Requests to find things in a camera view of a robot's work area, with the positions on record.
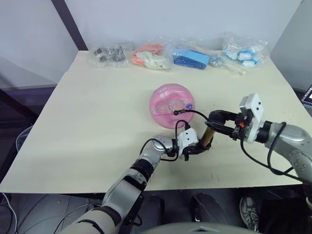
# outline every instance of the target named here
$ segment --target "shoe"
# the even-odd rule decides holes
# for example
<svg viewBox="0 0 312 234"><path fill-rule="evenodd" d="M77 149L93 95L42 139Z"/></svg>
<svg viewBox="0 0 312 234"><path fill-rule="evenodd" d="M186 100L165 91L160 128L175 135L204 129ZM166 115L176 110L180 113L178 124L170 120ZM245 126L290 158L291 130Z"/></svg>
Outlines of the shoe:
<svg viewBox="0 0 312 234"><path fill-rule="evenodd" d="M259 215L255 208L254 200L248 196L242 197L239 203L239 211L247 228L258 232Z"/></svg>

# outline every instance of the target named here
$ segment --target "white wall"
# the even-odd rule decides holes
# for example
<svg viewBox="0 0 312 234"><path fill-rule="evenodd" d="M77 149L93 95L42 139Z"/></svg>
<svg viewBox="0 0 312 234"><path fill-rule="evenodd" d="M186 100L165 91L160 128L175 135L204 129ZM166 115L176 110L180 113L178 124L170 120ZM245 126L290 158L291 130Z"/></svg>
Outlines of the white wall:
<svg viewBox="0 0 312 234"><path fill-rule="evenodd" d="M290 85L312 85L312 0L303 0L274 47L271 58Z"/></svg>
<svg viewBox="0 0 312 234"><path fill-rule="evenodd" d="M140 41L162 35L212 39L226 31L269 42L272 49L300 0L66 0L85 40Z"/></svg>
<svg viewBox="0 0 312 234"><path fill-rule="evenodd" d="M1 1L1 88L55 85L77 52L50 0Z"/></svg>

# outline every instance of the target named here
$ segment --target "pink round toy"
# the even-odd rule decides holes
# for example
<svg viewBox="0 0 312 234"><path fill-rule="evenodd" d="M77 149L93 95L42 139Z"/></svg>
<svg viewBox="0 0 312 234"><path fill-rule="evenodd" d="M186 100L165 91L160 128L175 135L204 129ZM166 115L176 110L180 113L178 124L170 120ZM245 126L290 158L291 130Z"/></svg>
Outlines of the pink round toy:
<svg viewBox="0 0 312 234"><path fill-rule="evenodd" d="M188 112L175 116L175 110L193 110L195 108L194 98L190 91L179 84L165 84L153 92L150 99L150 112L153 119L165 128L174 129L176 122L183 119L190 122L194 113Z"/></svg>

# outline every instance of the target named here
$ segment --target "table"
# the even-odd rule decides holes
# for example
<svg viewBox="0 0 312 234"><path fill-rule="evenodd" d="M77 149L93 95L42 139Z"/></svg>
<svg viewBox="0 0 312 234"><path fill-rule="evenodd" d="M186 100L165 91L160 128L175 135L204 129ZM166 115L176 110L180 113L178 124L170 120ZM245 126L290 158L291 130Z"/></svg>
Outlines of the table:
<svg viewBox="0 0 312 234"><path fill-rule="evenodd" d="M161 134L174 137L150 116L153 91L165 83L187 87L196 109L239 112L244 96L258 93L263 120L295 124L312 135L312 119L271 60L235 76L226 68L206 70L174 66L171 71L93 68L87 52L79 52L55 88L30 135L0 185L11 193L100 193L138 157L142 144ZM205 125L195 116L191 126L202 136ZM255 158L266 161L268 149L246 144ZM278 154L272 164L286 169ZM190 161L161 162L147 190L229 188L297 184L272 174L248 159L239 142L215 134L212 148Z"/></svg>

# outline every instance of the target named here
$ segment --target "clear plastic bag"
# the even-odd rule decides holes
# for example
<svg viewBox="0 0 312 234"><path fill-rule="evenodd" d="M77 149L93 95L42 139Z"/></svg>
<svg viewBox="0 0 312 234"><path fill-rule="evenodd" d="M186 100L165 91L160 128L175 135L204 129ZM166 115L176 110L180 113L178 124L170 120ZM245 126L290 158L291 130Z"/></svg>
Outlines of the clear plastic bag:
<svg viewBox="0 0 312 234"><path fill-rule="evenodd" d="M232 71L235 75L244 75L246 74L245 68L242 67L239 63L230 60L226 56L222 55L220 51L206 49L209 46L209 43L203 41L202 39L180 39L176 47L184 46L190 50L195 50L197 52L206 54L210 57L209 65L212 67L226 67Z"/></svg>
<svg viewBox="0 0 312 234"><path fill-rule="evenodd" d="M227 33L222 51L231 60L238 60L243 66L252 68L265 63L270 56L267 44L263 40Z"/></svg>
<svg viewBox="0 0 312 234"><path fill-rule="evenodd" d="M17 152L20 151L21 146L23 145L23 143L25 142L26 138L28 137L30 131L32 130L33 125L26 128L24 131L22 131L18 137L15 140L15 146L16 146L16 150Z"/></svg>
<svg viewBox="0 0 312 234"><path fill-rule="evenodd" d="M198 42L194 38L180 38L174 42L175 49L173 50L174 64L205 69L209 63L210 56L202 53L194 48Z"/></svg>
<svg viewBox="0 0 312 234"><path fill-rule="evenodd" d="M110 44L108 46L93 46L90 51L89 61L96 67L127 67L129 53L133 46L130 42Z"/></svg>
<svg viewBox="0 0 312 234"><path fill-rule="evenodd" d="M132 62L152 70L170 69L173 64L170 40L157 37L142 44L132 54Z"/></svg>

